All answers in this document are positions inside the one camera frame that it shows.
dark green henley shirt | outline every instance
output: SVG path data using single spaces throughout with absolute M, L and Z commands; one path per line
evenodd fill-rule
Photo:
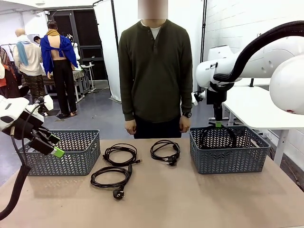
M 156 39 L 139 21 L 119 42 L 125 120 L 167 122 L 192 108 L 192 54 L 187 31 L 166 20 Z

cardboard table surface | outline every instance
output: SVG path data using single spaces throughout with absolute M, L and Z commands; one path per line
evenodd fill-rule
M 157 140 L 102 140 L 101 154 L 116 143 L 129 143 L 143 163 L 133 166 L 124 192 L 98 189 L 85 177 L 28 177 L 14 211 L 0 228 L 286 228 L 304 225 L 304 194 L 269 158 L 261 173 L 200 175 L 191 161 L 189 139 L 181 146 L 176 167 L 150 157 Z M 173 153 L 171 147 L 159 154 Z M 131 155 L 116 152 L 114 161 Z M 91 174 L 108 164 L 99 157 Z M 16 178 L 0 188 L 0 209 L 8 203 Z M 122 180 L 107 173 L 97 181 Z

white curtain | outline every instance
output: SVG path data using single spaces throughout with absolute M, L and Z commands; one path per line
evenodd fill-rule
M 101 1 L 94 7 L 94 10 L 98 23 L 99 36 L 103 45 L 104 63 L 108 73 L 112 98 L 116 101 L 121 101 L 118 53 L 116 48 L 111 1 Z
M 118 40 L 121 33 L 138 22 L 137 0 L 114 0 Z M 113 26 L 111 1 L 102 1 L 94 7 L 100 38 L 104 49 L 105 66 L 114 99 L 120 99 L 119 71 Z M 200 45 L 203 19 L 203 2 L 200 0 L 169 0 L 169 20 L 185 28 L 190 36 L 193 75 L 200 63 Z

camouflage pants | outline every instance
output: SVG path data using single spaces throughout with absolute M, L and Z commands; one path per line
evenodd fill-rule
M 26 81 L 26 83 L 29 86 L 30 93 L 32 94 L 32 101 L 35 102 L 35 99 L 37 99 L 40 96 L 45 96 L 46 92 L 44 90 L 44 84 L 43 84 L 43 77 L 42 75 L 38 76 L 28 76 L 24 73 L 23 77 Z

cream sweater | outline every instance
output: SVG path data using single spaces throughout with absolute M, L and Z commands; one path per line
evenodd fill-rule
M 28 66 L 25 66 L 23 63 L 20 63 L 19 52 L 17 46 L 14 47 L 14 61 L 20 72 L 28 76 L 37 76 L 43 74 L 41 62 L 41 49 L 36 44 L 27 44 L 24 45 L 25 53 L 28 57 Z

